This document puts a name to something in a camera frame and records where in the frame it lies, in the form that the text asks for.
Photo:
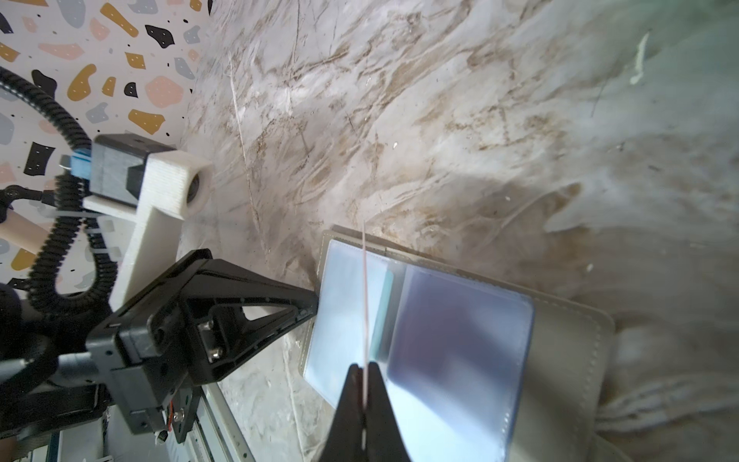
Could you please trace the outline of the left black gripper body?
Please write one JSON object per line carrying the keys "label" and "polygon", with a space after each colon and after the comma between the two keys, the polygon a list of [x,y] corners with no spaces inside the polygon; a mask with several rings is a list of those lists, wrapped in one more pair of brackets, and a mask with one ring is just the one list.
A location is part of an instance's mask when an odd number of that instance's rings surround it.
{"label": "left black gripper body", "polygon": [[111,405],[135,434],[170,431],[174,412],[201,389],[188,385],[184,362],[160,357],[133,364],[121,342],[62,354],[22,322],[25,304],[1,287],[1,435],[32,438],[91,422]]}

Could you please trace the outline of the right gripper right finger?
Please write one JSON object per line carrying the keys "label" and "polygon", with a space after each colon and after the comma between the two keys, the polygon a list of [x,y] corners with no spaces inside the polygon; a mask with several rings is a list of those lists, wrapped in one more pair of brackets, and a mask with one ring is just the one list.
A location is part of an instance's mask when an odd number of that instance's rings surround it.
{"label": "right gripper right finger", "polygon": [[409,462],[379,365],[369,363],[365,376],[368,383],[365,405],[367,460]]}

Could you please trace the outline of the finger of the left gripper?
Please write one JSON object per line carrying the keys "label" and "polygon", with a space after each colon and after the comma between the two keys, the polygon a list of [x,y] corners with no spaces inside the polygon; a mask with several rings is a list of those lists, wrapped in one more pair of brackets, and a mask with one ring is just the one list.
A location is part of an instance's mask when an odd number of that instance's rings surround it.
{"label": "finger of the left gripper", "polygon": [[198,249],[125,304],[117,337],[131,363],[173,353],[193,383],[207,384],[228,377],[318,309],[315,292]]}

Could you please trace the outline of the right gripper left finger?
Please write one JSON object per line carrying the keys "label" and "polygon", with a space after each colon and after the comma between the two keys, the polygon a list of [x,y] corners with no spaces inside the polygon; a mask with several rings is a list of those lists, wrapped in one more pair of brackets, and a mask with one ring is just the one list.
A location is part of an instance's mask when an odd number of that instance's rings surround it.
{"label": "right gripper left finger", "polygon": [[336,408],[320,462],[364,461],[365,411],[363,406],[363,370],[356,364],[348,369],[344,388]]}

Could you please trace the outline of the blue credit card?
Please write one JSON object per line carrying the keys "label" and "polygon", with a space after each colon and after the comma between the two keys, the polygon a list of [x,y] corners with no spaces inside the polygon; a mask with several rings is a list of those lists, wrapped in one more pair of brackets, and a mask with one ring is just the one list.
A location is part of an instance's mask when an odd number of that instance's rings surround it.
{"label": "blue credit card", "polygon": [[506,460],[533,318],[529,296],[407,269],[386,377],[412,460]]}

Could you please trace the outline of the grey card holder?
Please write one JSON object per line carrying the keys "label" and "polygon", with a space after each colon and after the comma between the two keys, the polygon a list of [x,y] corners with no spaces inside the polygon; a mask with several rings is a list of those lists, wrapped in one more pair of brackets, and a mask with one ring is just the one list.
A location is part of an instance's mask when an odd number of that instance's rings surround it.
{"label": "grey card holder", "polygon": [[414,461],[621,461],[595,429],[610,315],[328,230],[301,360],[336,411],[348,370],[375,363]]}

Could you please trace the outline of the white red-dot credit card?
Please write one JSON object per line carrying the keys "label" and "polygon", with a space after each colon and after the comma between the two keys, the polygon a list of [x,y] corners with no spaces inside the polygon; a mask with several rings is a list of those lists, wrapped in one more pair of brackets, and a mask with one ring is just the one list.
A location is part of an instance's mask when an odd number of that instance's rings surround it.
{"label": "white red-dot credit card", "polygon": [[364,348],[363,358],[364,365],[362,371],[362,411],[363,411],[363,427],[362,427],[362,440],[361,449],[363,452],[367,450],[367,429],[366,429],[366,411],[369,401],[369,363],[370,363],[370,316],[369,316],[369,281],[368,281],[368,259],[367,259],[367,234],[366,234],[366,223],[361,223],[361,257],[362,257],[362,288],[363,288],[363,336],[364,336]]}

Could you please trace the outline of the aluminium mounting rail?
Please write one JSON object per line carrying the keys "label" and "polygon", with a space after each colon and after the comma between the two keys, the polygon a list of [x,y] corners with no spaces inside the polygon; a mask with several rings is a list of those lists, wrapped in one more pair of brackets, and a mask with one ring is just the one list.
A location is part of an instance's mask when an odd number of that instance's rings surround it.
{"label": "aluminium mounting rail", "polygon": [[174,412],[167,433],[134,434],[113,406],[96,421],[51,434],[23,461],[253,461],[242,431],[216,385]]}

